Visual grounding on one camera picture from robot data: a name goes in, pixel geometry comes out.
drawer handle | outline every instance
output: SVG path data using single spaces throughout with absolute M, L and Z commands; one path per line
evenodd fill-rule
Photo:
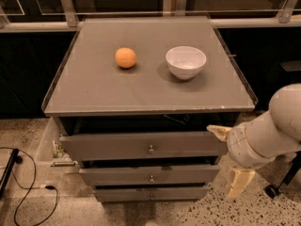
M 154 154 L 154 149 L 153 149 L 152 145 L 150 145 L 150 147 L 148 149 L 148 153 L 149 154 Z
M 154 181 L 154 178 L 153 178 L 153 176 L 151 175 L 150 176 L 150 183 L 154 183 L 155 181 Z

bowl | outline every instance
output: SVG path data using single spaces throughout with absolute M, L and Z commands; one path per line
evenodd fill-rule
M 179 79 L 187 80 L 195 77 L 205 65 L 206 55 L 197 48 L 179 46 L 166 53 L 169 70 Z

speckled floor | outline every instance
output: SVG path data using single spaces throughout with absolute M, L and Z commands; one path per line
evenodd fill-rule
M 37 158 L 47 123 L 48 119 L 0 120 L 0 146 L 17 147 Z M 0 169 L 8 158 L 9 150 L 0 150 Z M 27 156 L 23 159 L 21 165 L 14 166 L 14 171 L 20 184 L 29 186 L 33 167 Z M 49 163 L 38 161 L 34 186 L 52 185 L 60 194 L 54 214 L 42 225 L 301 225 L 300 172 L 283 194 L 273 200 L 262 190 L 270 183 L 277 184 L 290 164 L 277 160 L 259 169 L 236 200 L 227 198 L 228 172 L 235 163 L 226 155 L 219 165 L 221 171 L 210 184 L 207 196 L 197 202 L 101 204 L 76 173 L 78 167 L 54 168 Z M 0 201 L 1 226 L 15 225 L 14 212 L 25 193 L 26 190 L 20 189 L 10 176 L 4 198 Z M 32 190 L 20 207 L 17 221 L 20 225 L 38 223 L 47 217 L 54 205 L 53 190 Z

black metal stand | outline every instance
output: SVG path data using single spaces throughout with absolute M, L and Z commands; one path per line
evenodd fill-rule
M 8 178 L 9 178 L 9 175 L 10 175 L 11 170 L 13 168 L 13 165 L 18 160 L 18 153 L 19 153 L 18 149 L 13 149 L 12 150 L 12 153 L 10 155 L 10 158 L 9 158 L 8 163 L 7 163 L 6 169 L 5 169 L 5 171 L 2 175 L 2 178 L 1 178 L 1 181 L 0 181 L 0 199 L 1 199 L 2 194 L 4 192 L 4 189 L 6 188 L 6 185 L 8 183 Z
M 301 152 L 297 153 L 297 156 L 293 159 L 292 167 L 290 168 L 289 172 L 285 175 L 282 182 L 279 186 L 269 185 L 264 188 L 264 192 L 273 199 L 274 197 L 278 196 L 280 192 L 280 188 L 283 184 L 288 185 L 295 174 L 301 169 Z

wooden drawer front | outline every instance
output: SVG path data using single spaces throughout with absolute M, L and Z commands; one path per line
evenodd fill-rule
M 217 165 L 80 169 L 84 181 L 90 186 L 207 183 L 218 171 Z
M 169 201 L 199 200 L 206 196 L 207 186 L 176 188 L 139 188 L 96 190 L 99 202 L 135 202 L 135 201 Z
M 74 135 L 60 139 L 73 160 L 222 155 L 226 143 L 209 132 Z

